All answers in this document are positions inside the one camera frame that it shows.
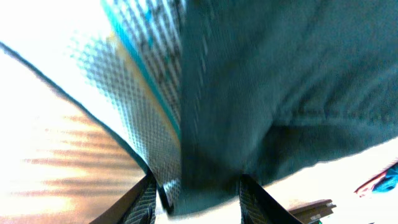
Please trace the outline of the black shorts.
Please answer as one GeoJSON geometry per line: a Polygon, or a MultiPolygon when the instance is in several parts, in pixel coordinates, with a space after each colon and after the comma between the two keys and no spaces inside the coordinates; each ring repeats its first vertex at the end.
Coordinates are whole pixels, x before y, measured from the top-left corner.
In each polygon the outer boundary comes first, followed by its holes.
{"type": "Polygon", "coordinates": [[[1,44],[153,173],[173,216],[397,136],[396,0],[2,1],[1,44]]]}

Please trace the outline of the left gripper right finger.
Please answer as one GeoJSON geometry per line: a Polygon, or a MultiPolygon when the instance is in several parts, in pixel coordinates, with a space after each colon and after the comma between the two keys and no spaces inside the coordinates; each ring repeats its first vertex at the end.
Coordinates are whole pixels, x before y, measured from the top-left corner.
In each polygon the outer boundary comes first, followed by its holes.
{"type": "Polygon", "coordinates": [[[242,224],[302,224],[249,175],[239,182],[242,224]]]}

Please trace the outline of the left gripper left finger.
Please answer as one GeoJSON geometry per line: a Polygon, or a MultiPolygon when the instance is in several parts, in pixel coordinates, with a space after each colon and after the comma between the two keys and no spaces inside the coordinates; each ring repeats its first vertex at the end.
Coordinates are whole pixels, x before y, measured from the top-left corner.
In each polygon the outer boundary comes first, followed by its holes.
{"type": "Polygon", "coordinates": [[[154,224],[157,184],[148,173],[90,224],[154,224]]]}

